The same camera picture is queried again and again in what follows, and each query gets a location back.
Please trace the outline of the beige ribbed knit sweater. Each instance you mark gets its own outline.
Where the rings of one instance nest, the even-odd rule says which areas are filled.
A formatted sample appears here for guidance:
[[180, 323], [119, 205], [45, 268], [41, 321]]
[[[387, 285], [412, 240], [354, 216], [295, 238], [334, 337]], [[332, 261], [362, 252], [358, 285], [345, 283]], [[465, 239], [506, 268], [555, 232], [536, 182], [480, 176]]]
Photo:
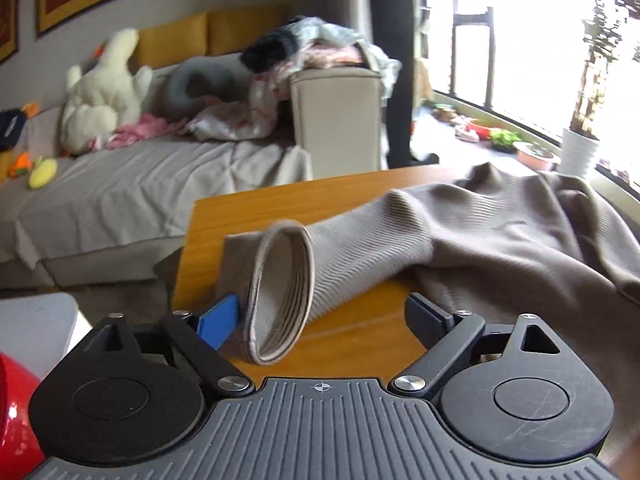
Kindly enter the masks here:
[[247, 361], [282, 359], [307, 322], [406, 269], [439, 307], [542, 316], [593, 358], [639, 355], [639, 244], [583, 180], [475, 167], [304, 226], [230, 235], [216, 287], [238, 295]]

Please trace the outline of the pile of clothes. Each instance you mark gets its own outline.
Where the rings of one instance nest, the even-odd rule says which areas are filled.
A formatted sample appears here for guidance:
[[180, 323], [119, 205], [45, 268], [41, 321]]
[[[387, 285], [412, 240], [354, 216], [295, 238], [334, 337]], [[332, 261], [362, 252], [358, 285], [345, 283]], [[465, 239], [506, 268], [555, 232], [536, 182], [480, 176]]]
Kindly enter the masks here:
[[382, 81], [381, 102], [391, 96], [401, 62], [390, 58], [361, 32], [322, 18], [296, 18], [267, 32], [240, 55], [252, 73], [243, 102], [213, 99], [186, 123], [200, 141], [265, 139], [273, 133], [280, 104], [293, 97], [293, 80], [307, 72], [363, 67]]

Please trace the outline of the white box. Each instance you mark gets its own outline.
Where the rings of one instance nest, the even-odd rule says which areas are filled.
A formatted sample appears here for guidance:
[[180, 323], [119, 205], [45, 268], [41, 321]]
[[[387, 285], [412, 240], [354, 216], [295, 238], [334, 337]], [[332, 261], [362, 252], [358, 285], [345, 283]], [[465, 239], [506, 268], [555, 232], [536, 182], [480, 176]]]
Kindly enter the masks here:
[[0, 350], [38, 379], [56, 367], [91, 330], [66, 292], [2, 299]]

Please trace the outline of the grey sofa bed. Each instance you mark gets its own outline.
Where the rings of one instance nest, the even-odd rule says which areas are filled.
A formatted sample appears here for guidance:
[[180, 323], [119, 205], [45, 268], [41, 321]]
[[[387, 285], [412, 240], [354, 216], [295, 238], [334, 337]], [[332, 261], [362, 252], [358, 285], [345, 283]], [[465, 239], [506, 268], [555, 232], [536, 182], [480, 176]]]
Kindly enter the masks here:
[[61, 159], [51, 183], [1, 187], [1, 285], [74, 287], [153, 277], [206, 197], [383, 166], [382, 81], [345, 67], [293, 80], [292, 127], [262, 140], [160, 136]]

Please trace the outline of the pink bowl planter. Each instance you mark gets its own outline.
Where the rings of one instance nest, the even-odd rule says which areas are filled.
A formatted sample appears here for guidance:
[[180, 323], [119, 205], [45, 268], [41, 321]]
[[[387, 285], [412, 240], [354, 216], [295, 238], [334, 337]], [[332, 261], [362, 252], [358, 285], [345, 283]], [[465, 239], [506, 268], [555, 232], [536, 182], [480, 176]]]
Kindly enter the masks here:
[[518, 141], [513, 143], [516, 159], [530, 170], [550, 171], [560, 161], [552, 151], [536, 143]]

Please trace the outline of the green leafy tray plant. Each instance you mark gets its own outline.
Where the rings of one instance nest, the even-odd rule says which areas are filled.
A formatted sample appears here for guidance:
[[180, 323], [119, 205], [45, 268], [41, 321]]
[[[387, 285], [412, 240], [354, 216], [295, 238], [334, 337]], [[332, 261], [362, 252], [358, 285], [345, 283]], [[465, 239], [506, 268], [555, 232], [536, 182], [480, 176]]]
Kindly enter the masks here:
[[518, 133], [508, 129], [491, 128], [489, 130], [489, 143], [491, 148], [501, 153], [515, 153], [515, 143], [521, 142], [521, 140]]

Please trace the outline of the red round object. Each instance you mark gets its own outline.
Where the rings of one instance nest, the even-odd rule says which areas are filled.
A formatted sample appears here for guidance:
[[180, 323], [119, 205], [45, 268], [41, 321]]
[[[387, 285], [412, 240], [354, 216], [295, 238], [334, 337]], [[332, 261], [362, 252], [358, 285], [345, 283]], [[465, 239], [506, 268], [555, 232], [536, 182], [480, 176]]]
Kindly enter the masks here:
[[21, 480], [44, 461], [28, 416], [39, 379], [5, 354], [1, 355], [0, 376], [0, 478]]

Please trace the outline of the pink cloth on sofa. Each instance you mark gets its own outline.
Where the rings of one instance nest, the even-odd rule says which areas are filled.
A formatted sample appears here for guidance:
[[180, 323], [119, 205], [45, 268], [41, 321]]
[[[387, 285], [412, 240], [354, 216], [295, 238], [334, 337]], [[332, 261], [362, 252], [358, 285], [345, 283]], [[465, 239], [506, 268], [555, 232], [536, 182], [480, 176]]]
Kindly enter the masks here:
[[89, 143], [90, 152], [103, 150], [118, 150], [128, 148], [138, 142], [152, 140], [166, 134], [174, 134], [183, 130], [188, 121], [181, 119], [178, 122], [168, 122], [164, 118], [144, 114], [134, 125], [118, 127], [114, 133], [105, 138], [96, 138]]

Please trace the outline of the white ribbed plant pot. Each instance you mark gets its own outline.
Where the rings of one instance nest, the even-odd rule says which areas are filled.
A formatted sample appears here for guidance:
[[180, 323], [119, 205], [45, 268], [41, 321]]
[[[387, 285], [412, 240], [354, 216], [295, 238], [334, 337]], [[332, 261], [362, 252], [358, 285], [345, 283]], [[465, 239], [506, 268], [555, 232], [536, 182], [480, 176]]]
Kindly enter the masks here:
[[588, 177], [596, 168], [599, 148], [599, 140], [564, 129], [559, 173], [578, 178]]

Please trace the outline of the yellow plush toy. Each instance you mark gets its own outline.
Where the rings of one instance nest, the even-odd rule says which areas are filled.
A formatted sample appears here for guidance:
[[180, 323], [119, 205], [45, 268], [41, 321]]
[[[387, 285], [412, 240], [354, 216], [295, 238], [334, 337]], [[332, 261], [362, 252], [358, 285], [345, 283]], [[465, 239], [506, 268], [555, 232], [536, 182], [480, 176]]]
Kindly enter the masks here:
[[58, 173], [58, 162], [54, 158], [40, 158], [32, 167], [28, 178], [28, 187], [39, 190], [51, 183]]

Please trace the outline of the orange plush toy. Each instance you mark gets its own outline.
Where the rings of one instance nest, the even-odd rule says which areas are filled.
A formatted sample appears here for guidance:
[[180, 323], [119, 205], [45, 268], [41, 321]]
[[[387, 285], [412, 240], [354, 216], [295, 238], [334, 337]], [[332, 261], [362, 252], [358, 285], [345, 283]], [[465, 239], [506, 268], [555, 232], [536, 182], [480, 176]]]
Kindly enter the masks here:
[[9, 166], [8, 177], [15, 179], [25, 174], [29, 174], [32, 171], [34, 163], [27, 152], [23, 152], [17, 156], [17, 158]]

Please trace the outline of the white plush duck toy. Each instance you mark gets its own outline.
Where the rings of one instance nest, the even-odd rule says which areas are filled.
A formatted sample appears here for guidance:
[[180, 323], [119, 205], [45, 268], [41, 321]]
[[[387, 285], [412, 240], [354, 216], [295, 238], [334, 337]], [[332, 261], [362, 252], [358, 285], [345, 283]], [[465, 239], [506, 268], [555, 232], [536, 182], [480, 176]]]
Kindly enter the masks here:
[[137, 29], [121, 29], [107, 40], [91, 70], [85, 73], [75, 65], [67, 71], [61, 144], [68, 154], [84, 154], [92, 142], [107, 140], [116, 129], [134, 125], [142, 116], [153, 71], [145, 65], [130, 72], [129, 60], [138, 41]]

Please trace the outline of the grey neck pillow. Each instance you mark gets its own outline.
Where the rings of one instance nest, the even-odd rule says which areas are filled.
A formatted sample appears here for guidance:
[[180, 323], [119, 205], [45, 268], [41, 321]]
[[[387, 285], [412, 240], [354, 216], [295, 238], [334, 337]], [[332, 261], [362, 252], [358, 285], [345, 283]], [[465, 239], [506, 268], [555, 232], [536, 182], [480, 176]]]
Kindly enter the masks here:
[[191, 119], [205, 110], [212, 99], [245, 101], [252, 80], [253, 74], [238, 54], [189, 58], [160, 87], [156, 110], [172, 122]]

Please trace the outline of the black cap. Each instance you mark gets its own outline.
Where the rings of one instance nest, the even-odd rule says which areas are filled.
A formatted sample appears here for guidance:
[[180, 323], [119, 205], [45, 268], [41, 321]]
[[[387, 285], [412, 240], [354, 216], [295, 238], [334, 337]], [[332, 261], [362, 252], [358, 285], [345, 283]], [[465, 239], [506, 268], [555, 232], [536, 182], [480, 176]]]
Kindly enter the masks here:
[[27, 116], [19, 108], [0, 113], [0, 152], [15, 148], [26, 124]]

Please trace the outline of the yellow cushion left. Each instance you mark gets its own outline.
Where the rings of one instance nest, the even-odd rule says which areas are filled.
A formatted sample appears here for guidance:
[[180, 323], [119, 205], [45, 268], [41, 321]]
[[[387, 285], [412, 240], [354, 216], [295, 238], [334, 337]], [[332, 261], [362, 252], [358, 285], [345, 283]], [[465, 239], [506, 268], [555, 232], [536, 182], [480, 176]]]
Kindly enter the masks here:
[[201, 12], [167, 24], [142, 29], [134, 51], [139, 66], [152, 70], [176, 65], [207, 53], [207, 13]]

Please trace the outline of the yellow cushion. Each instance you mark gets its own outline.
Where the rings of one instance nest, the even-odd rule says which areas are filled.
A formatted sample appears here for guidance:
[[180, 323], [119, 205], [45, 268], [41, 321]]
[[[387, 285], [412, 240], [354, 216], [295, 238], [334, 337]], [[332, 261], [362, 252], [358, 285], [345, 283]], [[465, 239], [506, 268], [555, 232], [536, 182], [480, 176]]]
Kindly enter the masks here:
[[134, 51], [139, 66], [152, 70], [176, 65], [207, 53], [207, 13], [201, 12], [167, 24], [142, 29]]
[[242, 52], [251, 44], [284, 25], [290, 17], [287, 3], [212, 11], [207, 14], [209, 56]]

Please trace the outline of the yellow cushion right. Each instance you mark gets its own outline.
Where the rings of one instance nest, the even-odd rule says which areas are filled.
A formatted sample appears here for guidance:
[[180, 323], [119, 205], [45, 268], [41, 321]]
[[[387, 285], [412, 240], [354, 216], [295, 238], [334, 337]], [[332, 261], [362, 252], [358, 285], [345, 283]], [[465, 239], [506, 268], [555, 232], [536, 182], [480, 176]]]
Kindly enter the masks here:
[[287, 3], [212, 11], [207, 14], [209, 56], [242, 52], [251, 44], [284, 25], [290, 17]]

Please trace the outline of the tall green bamboo plant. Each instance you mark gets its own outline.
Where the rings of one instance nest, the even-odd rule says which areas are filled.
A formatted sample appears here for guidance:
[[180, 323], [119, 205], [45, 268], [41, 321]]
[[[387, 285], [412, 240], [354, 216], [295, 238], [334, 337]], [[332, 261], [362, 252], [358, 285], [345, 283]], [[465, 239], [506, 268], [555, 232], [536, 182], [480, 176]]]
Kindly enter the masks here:
[[570, 118], [570, 130], [584, 138], [598, 140], [594, 125], [605, 98], [608, 71], [617, 60], [623, 29], [630, 18], [638, 20], [639, 0], [592, 0], [592, 14], [584, 21], [588, 55]]

